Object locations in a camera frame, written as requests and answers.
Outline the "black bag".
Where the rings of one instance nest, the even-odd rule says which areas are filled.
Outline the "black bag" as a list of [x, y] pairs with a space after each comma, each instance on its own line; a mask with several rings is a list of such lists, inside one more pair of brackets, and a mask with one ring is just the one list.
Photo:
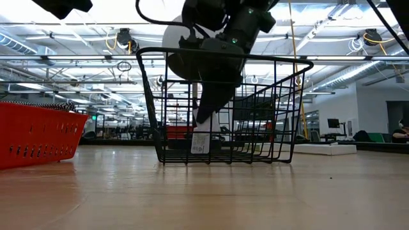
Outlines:
[[355, 142], [373, 142], [373, 140], [370, 138], [369, 134], [364, 130], [358, 131], [353, 136], [353, 139], [354, 139]]

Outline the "person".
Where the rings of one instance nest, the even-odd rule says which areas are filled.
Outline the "person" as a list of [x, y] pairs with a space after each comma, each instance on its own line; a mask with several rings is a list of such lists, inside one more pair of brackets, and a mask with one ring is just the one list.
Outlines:
[[409, 124], [403, 119], [399, 121], [399, 129], [392, 133], [392, 143], [406, 144], [409, 142]]

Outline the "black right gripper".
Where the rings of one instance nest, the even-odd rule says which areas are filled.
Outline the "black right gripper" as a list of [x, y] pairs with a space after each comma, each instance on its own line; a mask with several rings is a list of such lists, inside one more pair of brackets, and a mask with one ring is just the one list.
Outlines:
[[232, 99], [242, 80], [243, 49], [218, 38], [198, 38], [197, 71], [203, 85], [196, 121], [204, 123]]

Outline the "white charger with handwritten label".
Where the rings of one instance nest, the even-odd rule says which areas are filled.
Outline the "white charger with handwritten label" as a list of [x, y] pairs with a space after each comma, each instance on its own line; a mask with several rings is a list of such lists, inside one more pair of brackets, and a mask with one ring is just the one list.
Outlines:
[[196, 121], [196, 127], [192, 134], [191, 153], [207, 154], [210, 151], [211, 135], [215, 132], [220, 132], [219, 117], [216, 112], [212, 113], [204, 123]]

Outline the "red slotted plastic basket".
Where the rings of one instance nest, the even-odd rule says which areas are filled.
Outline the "red slotted plastic basket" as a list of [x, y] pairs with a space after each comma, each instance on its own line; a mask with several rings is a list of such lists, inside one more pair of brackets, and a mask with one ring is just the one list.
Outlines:
[[0, 170], [74, 157], [87, 115], [0, 102]]

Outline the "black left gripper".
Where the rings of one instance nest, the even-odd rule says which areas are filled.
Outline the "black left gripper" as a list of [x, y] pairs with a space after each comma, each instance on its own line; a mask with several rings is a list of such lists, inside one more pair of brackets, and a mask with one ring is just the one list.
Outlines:
[[72, 10], [89, 12], [93, 7], [91, 0], [32, 0], [45, 11], [58, 19], [65, 19]]

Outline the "white globe lamp, black base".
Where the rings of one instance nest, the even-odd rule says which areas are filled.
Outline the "white globe lamp, black base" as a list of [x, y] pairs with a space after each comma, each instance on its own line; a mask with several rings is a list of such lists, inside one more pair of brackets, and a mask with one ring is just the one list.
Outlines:
[[[197, 49], [198, 38], [191, 42], [189, 35], [190, 31], [185, 27], [168, 26], [162, 38], [162, 46], [166, 48]], [[186, 81], [201, 83], [197, 71], [197, 54], [192, 52], [170, 52], [167, 55], [167, 63], [175, 75]], [[197, 117], [198, 108], [194, 111], [195, 119]]]

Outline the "red background crate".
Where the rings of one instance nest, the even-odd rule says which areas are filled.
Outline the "red background crate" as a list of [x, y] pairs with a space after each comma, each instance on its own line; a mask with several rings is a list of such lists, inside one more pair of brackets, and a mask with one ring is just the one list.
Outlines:
[[187, 139], [188, 134], [193, 132], [192, 126], [167, 126], [166, 135], [168, 139]]

